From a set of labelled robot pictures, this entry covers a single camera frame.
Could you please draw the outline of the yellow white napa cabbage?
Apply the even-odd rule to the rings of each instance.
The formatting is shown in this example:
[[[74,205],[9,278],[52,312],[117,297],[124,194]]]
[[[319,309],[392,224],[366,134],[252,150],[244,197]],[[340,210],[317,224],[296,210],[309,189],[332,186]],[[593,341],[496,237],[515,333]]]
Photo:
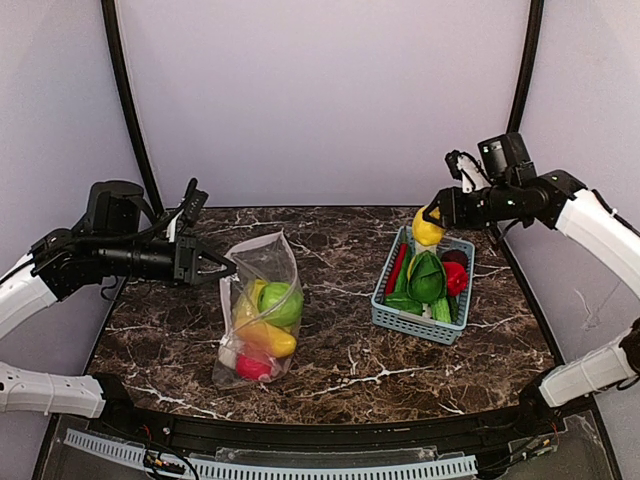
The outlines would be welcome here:
[[[227,282],[227,292],[222,292],[223,317],[225,320],[225,333],[220,341],[218,361],[229,369],[235,369],[237,358],[244,342],[240,340],[235,330],[246,323],[251,323],[260,314],[259,294],[267,282],[256,279],[249,283],[247,288],[239,295],[234,305],[231,305],[231,286]]]

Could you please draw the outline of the clear zip top bag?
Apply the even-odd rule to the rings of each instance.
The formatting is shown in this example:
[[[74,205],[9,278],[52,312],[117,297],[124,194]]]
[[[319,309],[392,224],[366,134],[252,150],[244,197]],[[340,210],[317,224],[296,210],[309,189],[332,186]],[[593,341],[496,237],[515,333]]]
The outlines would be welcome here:
[[[224,258],[236,271],[219,282],[225,332],[212,380],[224,389],[272,383],[298,348],[304,294],[294,252],[278,231],[241,242]]]

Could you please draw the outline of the green apple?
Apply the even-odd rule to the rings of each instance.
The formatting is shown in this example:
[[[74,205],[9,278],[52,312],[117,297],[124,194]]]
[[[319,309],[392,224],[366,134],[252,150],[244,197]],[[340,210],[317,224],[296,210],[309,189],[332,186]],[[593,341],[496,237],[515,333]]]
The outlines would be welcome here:
[[[285,282],[272,282],[264,286],[258,296],[258,308],[264,320],[277,327],[290,327],[302,315],[304,297],[297,287]]]

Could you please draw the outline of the yellow lemon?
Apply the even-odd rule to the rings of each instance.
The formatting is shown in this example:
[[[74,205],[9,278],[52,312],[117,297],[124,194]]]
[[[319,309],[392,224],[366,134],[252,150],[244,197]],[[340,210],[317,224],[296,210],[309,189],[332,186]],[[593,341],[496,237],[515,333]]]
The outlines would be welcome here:
[[[412,235],[416,244],[421,247],[431,248],[440,243],[446,230],[430,221],[426,221],[423,218],[426,210],[427,207],[423,206],[415,214],[412,221]]]

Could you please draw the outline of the orange yellow mango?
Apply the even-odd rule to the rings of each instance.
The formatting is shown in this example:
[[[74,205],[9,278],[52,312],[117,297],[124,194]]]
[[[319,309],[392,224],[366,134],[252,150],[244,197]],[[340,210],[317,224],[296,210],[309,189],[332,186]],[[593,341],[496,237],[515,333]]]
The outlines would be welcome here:
[[[293,335],[263,321],[243,319],[236,323],[235,334],[253,350],[274,358],[290,356],[297,347]]]

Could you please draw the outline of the red apple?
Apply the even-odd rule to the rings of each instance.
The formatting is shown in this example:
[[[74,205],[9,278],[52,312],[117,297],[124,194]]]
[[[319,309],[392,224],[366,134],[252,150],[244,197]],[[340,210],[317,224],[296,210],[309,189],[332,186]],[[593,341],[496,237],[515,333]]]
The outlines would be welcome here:
[[[238,355],[236,359],[236,373],[249,381],[270,382],[272,369],[269,364],[263,363],[245,355]]]

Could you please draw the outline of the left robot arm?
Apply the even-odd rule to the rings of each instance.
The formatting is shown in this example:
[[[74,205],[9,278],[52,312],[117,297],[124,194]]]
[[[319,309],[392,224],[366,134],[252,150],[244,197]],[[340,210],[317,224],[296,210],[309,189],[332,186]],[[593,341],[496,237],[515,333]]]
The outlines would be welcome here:
[[[179,206],[154,214],[142,186],[97,182],[87,209],[72,228],[51,231],[1,278],[1,334],[35,314],[107,278],[137,278],[170,285],[201,285],[235,274],[228,258],[184,233],[195,225],[208,196],[191,179]],[[1,409],[98,418],[128,401],[111,375],[65,376],[1,366]]]

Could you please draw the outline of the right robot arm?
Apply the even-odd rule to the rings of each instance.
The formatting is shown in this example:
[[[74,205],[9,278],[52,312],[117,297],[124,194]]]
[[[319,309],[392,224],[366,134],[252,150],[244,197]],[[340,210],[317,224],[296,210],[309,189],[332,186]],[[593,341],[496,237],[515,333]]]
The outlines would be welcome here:
[[[582,246],[633,293],[639,291],[639,233],[594,189],[564,170],[539,175],[522,136],[502,134],[478,145],[481,157],[452,151],[446,158],[459,187],[440,190],[424,221],[443,229],[483,229],[510,221],[540,222]],[[531,408],[558,409],[611,386],[639,380],[639,325],[604,346],[538,376],[520,394]]]

